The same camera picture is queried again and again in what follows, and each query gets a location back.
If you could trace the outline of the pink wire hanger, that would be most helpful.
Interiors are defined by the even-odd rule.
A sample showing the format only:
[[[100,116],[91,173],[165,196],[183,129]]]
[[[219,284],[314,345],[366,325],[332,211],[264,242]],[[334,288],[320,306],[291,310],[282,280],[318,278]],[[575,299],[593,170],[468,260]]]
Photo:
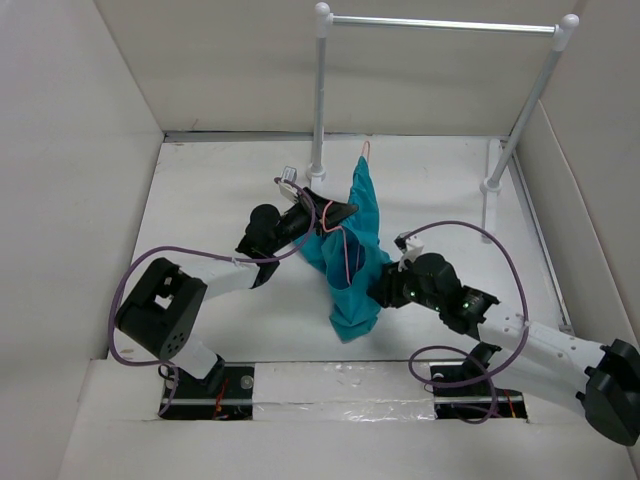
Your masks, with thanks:
[[[371,152],[371,143],[369,140],[365,140],[361,149],[360,156],[366,161],[369,162],[369,155]],[[341,222],[338,221],[333,227],[327,227],[327,215],[329,208],[334,204],[333,201],[329,201],[327,205],[322,210],[322,215],[320,218],[320,224],[322,232],[325,234],[330,234],[335,231],[339,231],[342,234],[343,239],[343,254],[344,254],[344,267],[345,267],[345,278],[348,286],[352,285],[352,275],[350,270],[349,263],[349,252],[348,252],[348,235],[346,233],[345,228],[341,225]]]

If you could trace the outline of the teal t shirt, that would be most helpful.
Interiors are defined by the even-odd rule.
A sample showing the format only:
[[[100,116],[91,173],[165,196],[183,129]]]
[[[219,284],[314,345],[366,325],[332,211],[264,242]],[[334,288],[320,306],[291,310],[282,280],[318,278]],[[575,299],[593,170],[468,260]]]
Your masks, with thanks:
[[[358,211],[341,223],[340,230],[324,237],[314,234],[300,249],[307,263],[326,278],[332,299],[329,320],[344,343],[374,328],[381,307],[367,290],[391,262],[380,246],[379,206],[364,157],[354,168],[348,202]]]

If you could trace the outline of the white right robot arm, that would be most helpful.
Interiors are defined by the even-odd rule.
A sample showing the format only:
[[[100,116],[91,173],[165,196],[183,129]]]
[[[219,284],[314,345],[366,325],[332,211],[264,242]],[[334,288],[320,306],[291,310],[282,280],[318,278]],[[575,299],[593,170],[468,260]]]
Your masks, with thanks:
[[[421,305],[477,345],[434,389],[516,390],[583,416],[605,438],[633,446],[639,439],[639,352],[621,339],[601,344],[529,319],[526,311],[465,286],[440,254],[384,265],[369,296],[383,308]]]

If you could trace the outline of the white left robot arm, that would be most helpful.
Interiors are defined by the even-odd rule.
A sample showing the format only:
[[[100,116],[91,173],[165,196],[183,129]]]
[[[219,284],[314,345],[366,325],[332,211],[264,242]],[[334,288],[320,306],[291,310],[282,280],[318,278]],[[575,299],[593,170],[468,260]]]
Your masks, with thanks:
[[[293,242],[299,246],[313,234],[339,227],[358,212],[354,204],[328,200],[305,187],[280,185],[292,206],[281,213],[271,204],[255,207],[236,257],[173,247],[198,261],[178,265],[167,258],[151,261],[123,304],[114,327],[155,359],[169,366],[171,379],[187,380],[201,396],[222,387],[224,360],[199,340],[190,338],[202,304],[215,297],[265,284],[279,267],[277,254]]]

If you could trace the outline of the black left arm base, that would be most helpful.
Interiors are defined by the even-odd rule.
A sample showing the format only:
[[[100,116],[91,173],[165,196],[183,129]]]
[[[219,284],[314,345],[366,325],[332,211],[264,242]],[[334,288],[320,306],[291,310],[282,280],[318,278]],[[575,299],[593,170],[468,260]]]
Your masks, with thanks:
[[[171,369],[158,369],[163,379],[159,417],[163,420],[245,421],[253,419],[255,365],[229,363],[217,368],[213,389],[182,369],[174,385]]]

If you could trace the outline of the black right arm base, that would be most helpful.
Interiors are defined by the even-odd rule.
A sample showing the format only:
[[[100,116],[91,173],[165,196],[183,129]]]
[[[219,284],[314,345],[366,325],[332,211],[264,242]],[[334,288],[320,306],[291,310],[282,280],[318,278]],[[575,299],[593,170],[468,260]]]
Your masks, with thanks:
[[[445,360],[433,362],[429,373],[436,382],[459,382],[481,374],[471,360]],[[434,412],[438,420],[457,419],[465,423],[478,423],[491,409],[491,387],[484,381],[453,389],[428,387],[424,389],[434,396]],[[495,387],[496,405],[492,419],[527,419],[524,397],[516,390]]]

